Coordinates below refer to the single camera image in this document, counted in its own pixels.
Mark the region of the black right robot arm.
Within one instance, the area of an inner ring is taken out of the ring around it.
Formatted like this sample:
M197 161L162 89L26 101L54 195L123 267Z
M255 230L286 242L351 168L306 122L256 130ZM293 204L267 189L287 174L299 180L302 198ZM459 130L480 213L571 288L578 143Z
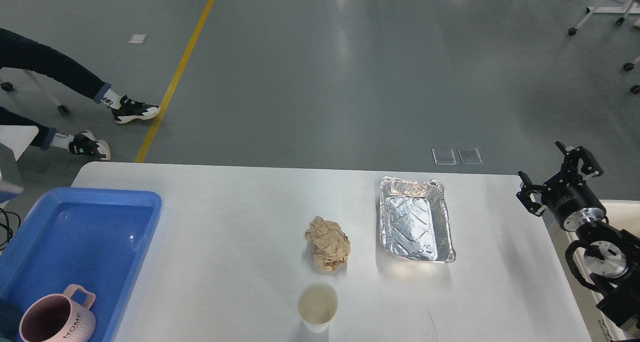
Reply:
M564 252L569 271L580 285L601 295L596 308L604 317L637 342L639 238L612 226L605 206L588 187L589 178L603 174L592 153L560 141L555 145L563 154L558 173L539 185L519 171L516 196L531 214L539 217L548 210L563 231L576 235Z

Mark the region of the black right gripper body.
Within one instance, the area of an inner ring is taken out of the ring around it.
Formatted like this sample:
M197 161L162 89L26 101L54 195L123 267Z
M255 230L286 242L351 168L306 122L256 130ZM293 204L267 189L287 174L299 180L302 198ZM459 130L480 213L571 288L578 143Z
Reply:
M546 187L542 190L542 203L564 231L577 231L582 225L603 221L607 214L586 182Z

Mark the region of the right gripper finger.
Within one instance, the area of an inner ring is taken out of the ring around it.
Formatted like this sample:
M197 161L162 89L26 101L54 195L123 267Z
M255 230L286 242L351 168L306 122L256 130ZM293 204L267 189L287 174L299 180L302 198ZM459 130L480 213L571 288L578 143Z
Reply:
M516 193L516 198L530 214L541 217L547 206L544 203L537 202L533 195L539 194L541 197L544 197L553 188L547 185L534 184L524 171L518 171L518 176L521 180L521 185L519 191Z
M604 173L593 154L585 147L572 148L560 141L556 141L555 145L563 154L563 161L560 170L554 176L554 183L562 186L580 185Z

